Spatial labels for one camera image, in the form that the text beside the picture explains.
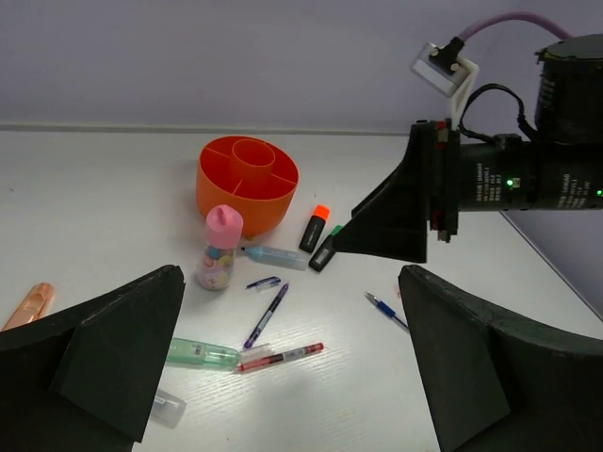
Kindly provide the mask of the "orange translucent highlighter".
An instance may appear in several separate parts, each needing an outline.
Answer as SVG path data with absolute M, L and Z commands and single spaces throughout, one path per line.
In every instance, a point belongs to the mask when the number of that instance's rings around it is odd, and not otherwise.
M 176 428 L 184 416 L 187 402 L 161 389 L 155 393 L 150 418 L 167 428 Z

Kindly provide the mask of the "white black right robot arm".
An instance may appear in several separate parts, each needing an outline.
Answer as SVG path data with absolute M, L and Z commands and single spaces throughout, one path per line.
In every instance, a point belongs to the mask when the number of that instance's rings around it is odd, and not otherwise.
M 542 63 L 535 121 L 485 135 L 418 121 L 398 166 L 351 212 L 339 252 L 423 264 L 429 232 L 447 242 L 463 212 L 598 210 L 602 206 L 602 38 L 561 40 Z

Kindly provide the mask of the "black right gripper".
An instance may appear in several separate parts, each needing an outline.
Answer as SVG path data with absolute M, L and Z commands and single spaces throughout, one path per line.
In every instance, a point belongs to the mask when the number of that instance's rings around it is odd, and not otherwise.
M 423 145 L 433 137 L 433 149 Z M 432 165 L 429 227 L 444 242 L 458 233 L 462 212 L 528 210 L 537 200 L 535 147 L 516 134 L 463 144 L 449 121 L 412 126 L 404 156 L 351 211 L 334 237 L 337 252 L 407 263 L 427 262 L 427 198 Z

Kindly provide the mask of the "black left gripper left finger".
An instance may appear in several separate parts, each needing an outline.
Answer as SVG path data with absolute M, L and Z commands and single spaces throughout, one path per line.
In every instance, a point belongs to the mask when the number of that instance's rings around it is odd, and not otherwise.
M 129 451 L 142 441 L 185 292 L 162 266 L 1 334 L 4 451 Z

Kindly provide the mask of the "green translucent highlighter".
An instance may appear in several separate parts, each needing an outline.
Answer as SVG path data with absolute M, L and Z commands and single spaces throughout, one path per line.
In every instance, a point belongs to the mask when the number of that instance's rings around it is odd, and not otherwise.
M 239 352 L 233 348 L 181 338 L 171 340 L 166 357 L 167 363 L 220 370 L 234 370 L 239 361 Z

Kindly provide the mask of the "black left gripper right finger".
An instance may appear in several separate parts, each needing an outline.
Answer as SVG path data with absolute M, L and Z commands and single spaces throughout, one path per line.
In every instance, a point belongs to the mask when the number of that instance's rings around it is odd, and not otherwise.
M 602 342 L 476 297 L 417 266 L 403 310 L 442 451 L 599 451 Z

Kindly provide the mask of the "rose gold marker cap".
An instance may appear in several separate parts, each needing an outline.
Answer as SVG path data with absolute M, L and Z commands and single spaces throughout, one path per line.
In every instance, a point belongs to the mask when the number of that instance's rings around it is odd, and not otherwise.
M 44 317 L 54 300 L 54 295 L 55 288 L 52 284 L 47 282 L 35 284 L 8 319 L 2 331 L 18 328 Z

